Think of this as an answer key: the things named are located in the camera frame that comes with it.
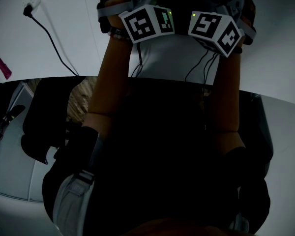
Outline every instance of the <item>white panel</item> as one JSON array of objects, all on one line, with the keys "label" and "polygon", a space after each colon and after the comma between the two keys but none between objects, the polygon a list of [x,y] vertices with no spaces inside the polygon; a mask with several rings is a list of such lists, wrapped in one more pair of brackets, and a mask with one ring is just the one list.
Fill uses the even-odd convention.
[{"label": "white panel", "polygon": [[262,97],[274,155],[265,178],[271,206],[256,235],[295,236],[295,104]]},{"label": "white panel", "polygon": [[43,179],[46,173],[49,172],[54,162],[56,161],[54,159],[54,155],[56,152],[57,152],[57,149],[55,147],[50,147],[50,149],[48,150],[48,153],[47,153],[48,165],[36,161],[32,180],[31,180],[31,185],[30,185],[29,200],[41,201],[41,202],[43,201],[43,195],[42,195]]},{"label": "white panel", "polygon": [[[69,67],[71,62],[80,75],[97,75],[100,61],[86,1],[42,0],[42,5],[48,15],[39,6],[34,17],[49,30],[63,61]],[[72,76],[61,64],[46,32],[23,15],[22,0],[0,0],[0,57],[12,71],[9,81]],[[6,81],[1,71],[0,78]]]},{"label": "white panel", "polygon": [[0,195],[0,236],[61,236],[42,203]]},{"label": "white panel", "polygon": [[16,104],[24,105],[26,109],[10,123],[0,141],[0,193],[21,199],[28,199],[35,162],[21,147],[22,126],[31,100],[24,90]]}]

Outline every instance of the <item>cable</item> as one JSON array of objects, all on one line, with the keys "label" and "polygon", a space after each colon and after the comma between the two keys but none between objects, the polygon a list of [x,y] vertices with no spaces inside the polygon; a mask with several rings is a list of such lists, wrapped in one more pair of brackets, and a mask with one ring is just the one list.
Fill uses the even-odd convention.
[{"label": "cable", "polygon": [[133,73],[131,74],[131,77],[133,78],[133,74],[134,72],[138,69],[138,67],[140,66],[140,63],[137,65],[136,69],[134,69]]},{"label": "cable", "polygon": [[133,73],[131,74],[131,77],[132,77],[132,78],[133,78],[133,74],[135,73],[135,71],[138,69],[139,66],[141,66],[141,69],[140,69],[139,73],[136,75],[136,78],[138,77],[138,75],[141,73],[141,71],[142,71],[142,69],[143,69],[140,43],[137,44],[137,50],[138,50],[138,54],[139,54],[139,64],[138,64],[137,67],[134,69]]},{"label": "cable", "polygon": [[44,31],[47,33],[47,35],[49,36],[49,39],[50,39],[50,41],[51,41],[51,43],[53,44],[53,47],[54,47],[54,49],[55,49],[55,51],[56,51],[56,53],[57,53],[57,55],[58,55],[58,58],[60,59],[60,61],[61,61],[61,63],[71,72],[71,73],[73,73],[75,76],[79,76],[79,74],[78,74],[78,72],[73,72],[63,61],[62,61],[62,58],[60,57],[60,54],[59,54],[59,52],[58,52],[58,50],[57,50],[57,48],[56,48],[56,46],[55,46],[55,43],[54,43],[54,41],[53,41],[53,39],[51,38],[51,36],[50,36],[50,34],[49,34],[49,32],[47,31],[47,29],[40,23],[40,22],[38,22],[34,17],[33,17],[33,15],[31,14],[31,12],[33,11],[33,7],[31,6],[31,5],[28,5],[28,6],[26,6],[25,7],[25,9],[24,9],[24,11],[23,11],[23,15],[24,16],[27,16],[27,17],[29,17],[29,18],[32,18],[33,20],[34,20],[34,22],[35,23],[37,23],[40,27],[42,27],[43,29],[44,29]]},{"label": "cable", "polygon": [[72,69],[75,73],[77,73],[77,69],[75,69],[74,65],[71,63],[69,57],[68,57],[67,54],[65,53],[65,50],[64,50],[63,45],[62,45],[62,42],[61,42],[61,40],[59,39],[59,36],[58,36],[58,34],[57,34],[57,30],[55,29],[55,26],[54,26],[54,24],[53,24],[53,20],[51,19],[50,15],[49,15],[49,12],[48,12],[48,9],[47,9],[46,6],[45,6],[45,3],[44,3],[43,1],[41,1],[41,3],[40,3],[39,6],[40,6],[41,10],[44,12],[44,15],[46,16],[46,18],[47,18],[47,20],[48,20],[48,23],[50,24],[50,27],[51,27],[51,28],[49,28],[49,31],[54,33],[54,37],[56,38],[56,42],[58,43],[58,45],[57,45],[58,49],[60,48],[60,50],[61,50],[62,53],[63,53],[63,57],[68,61],[67,65],[68,65],[69,67],[71,67],[71,69]]},{"label": "cable", "polygon": [[141,54],[140,43],[138,44],[137,47],[138,47],[139,61],[140,61],[141,69],[140,69],[140,71],[138,72],[136,78],[139,76],[139,74],[142,72],[142,69],[143,69],[143,62],[142,62],[142,54]]},{"label": "cable", "polygon": [[47,35],[49,36],[49,38],[50,38],[50,41],[51,41],[51,43],[53,44],[53,46],[54,46],[54,49],[55,49],[55,51],[56,51],[56,53],[57,53],[57,55],[58,55],[58,57],[59,57],[59,59],[60,59],[60,61],[61,61],[61,63],[71,72],[71,73],[73,73],[75,76],[79,76],[79,74],[78,73],[75,73],[75,72],[73,72],[63,61],[62,61],[62,59],[61,59],[61,57],[60,57],[60,55],[59,55],[59,52],[58,52],[58,50],[57,50],[57,48],[56,48],[56,46],[55,46],[55,43],[54,43],[54,41],[53,41],[53,39],[51,38],[51,36],[50,36],[50,34],[49,34],[49,32],[47,31],[47,29],[40,23],[40,22],[38,22],[33,16],[31,17],[40,27],[42,27],[44,30],[45,30],[45,32],[47,33]]},{"label": "cable", "polygon": [[211,66],[213,65],[213,63],[215,62],[215,60],[216,60],[216,58],[217,58],[217,54],[214,54],[213,55],[213,57],[210,59],[210,60],[212,60],[213,59],[213,61],[211,62],[211,64],[210,64],[210,66],[208,67],[208,70],[207,70],[207,72],[206,72],[206,76],[205,76],[205,83],[204,83],[204,85],[203,85],[203,89],[202,89],[202,92],[203,92],[203,94],[204,94],[204,92],[205,92],[205,89],[206,89],[206,84],[207,84],[207,76],[208,76],[208,73],[209,73],[209,71],[210,71],[210,69],[211,69]]},{"label": "cable", "polygon": [[195,69],[200,63],[201,63],[201,61],[202,61],[202,59],[206,56],[208,54],[208,50],[206,51],[206,54],[204,54],[202,57],[201,57],[201,59],[200,59],[200,61],[198,62],[198,64],[196,64],[189,72],[188,72],[188,74],[186,75],[186,77],[185,77],[185,82],[187,82],[187,77],[188,77],[188,75],[192,72],[192,70],[193,69]]}]

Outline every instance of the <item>bracelet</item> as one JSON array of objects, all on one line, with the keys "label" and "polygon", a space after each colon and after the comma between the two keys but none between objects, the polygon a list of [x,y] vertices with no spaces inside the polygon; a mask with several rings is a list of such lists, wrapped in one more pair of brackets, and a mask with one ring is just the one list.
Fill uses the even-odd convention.
[{"label": "bracelet", "polygon": [[232,53],[242,54],[242,49],[239,46],[235,46]]},{"label": "bracelet", "polygon": [[129,34],[127,30],[125,29],[118,29],[115,27],[111,27],[110,31],[107,34],[108,36],[115,39],[130,41]]}]

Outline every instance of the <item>white wall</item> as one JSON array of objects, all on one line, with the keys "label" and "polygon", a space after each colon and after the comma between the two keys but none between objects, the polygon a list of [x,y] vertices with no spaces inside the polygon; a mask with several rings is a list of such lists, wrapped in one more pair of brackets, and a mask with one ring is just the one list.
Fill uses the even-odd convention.
[{"label": "white wall", "polygon": [[270,213],[260,236],[295,236],[295,105],[263,97],[274,156],[265,178]]},{"label": "white wall", "polygon": [[241,87],[295,103],[295,0],[254,2],[258,34],[244,47]]},{"label": "white wall", "polygon": [[60,236],[42,203],[0,196],[0,236]]},{"label": "white wall", "polygon": [[[17,96],[15,90],[11,103]],[[45,174],[51,169],[57,149],[51,147],[47,153],[48,165],[35,161],[27,156],[21,146],[23,122],[32,101],[31,95],[24,89],[19,94],[15,105],[25,106],[6,129],[0,141],[0,193],[24,200],[43,201],[42,182]]]}]

